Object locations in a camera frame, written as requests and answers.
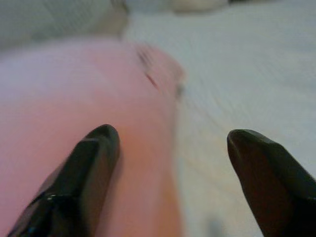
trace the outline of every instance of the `white bedding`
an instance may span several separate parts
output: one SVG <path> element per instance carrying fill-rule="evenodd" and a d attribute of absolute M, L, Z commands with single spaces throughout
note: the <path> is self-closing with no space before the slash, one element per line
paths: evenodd
<path fill-rule="evenodd" d="M 316 1 L 185 16 L 134 13 L 125 36 L 160 47 L 187 72 L 176 148 L 187 236 L 261 236 L 226 136 L 234 128 L 257 130 L 316 176 Z"/>

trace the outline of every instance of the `white surface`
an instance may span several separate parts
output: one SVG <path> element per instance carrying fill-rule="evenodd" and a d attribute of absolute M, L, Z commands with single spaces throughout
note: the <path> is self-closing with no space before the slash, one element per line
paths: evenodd
<path fill-rule="evenodd" d="M 176 149 L 187 236 L 260 236 L 226 136 L 234 128 L 262 132 L 316 176 L 316 1 L 137 13 L 126 38 L 169 52 L 187 72 Z M 223 233 L 212 235 L 218 223 Z"/>

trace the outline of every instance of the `red mark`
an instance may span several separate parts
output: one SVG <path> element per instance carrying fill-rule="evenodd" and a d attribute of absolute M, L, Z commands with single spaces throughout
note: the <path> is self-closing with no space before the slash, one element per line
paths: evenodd
<path fill-rule="evenodd" d="M 156 82 L 154 81 L 154 79 L 152 79 L 152 77 L 148 74 L 145 74 L 147 79 L 151 82 L 151 84 L 154 86 L 154 88 L 158 89 L 158 85 L 156 84 Z"/>

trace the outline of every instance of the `white sheet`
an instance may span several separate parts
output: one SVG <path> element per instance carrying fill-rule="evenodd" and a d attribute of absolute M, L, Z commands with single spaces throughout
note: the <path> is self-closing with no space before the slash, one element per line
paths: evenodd
<path fill-rule="evenodd" d="M 135 13 L 126 38 L 159 46 L 187 71 L 176 149 L 187 236 L 260 236 L 226 136 L 234 128 L 262 132 L 316 176 L 316 1 Z"/>

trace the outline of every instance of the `pink fabric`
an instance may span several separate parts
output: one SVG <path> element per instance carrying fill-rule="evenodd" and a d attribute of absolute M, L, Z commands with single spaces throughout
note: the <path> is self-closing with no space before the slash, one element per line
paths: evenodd
<path fill-rule="evenodd" d="M 104 123 L 118 130 L 123 157 L 96 236 L 181 235 L 171 173 L 175 61 L 146 45 L 82 39 L 2 57 L 0 77 L 0 236 Z"/>

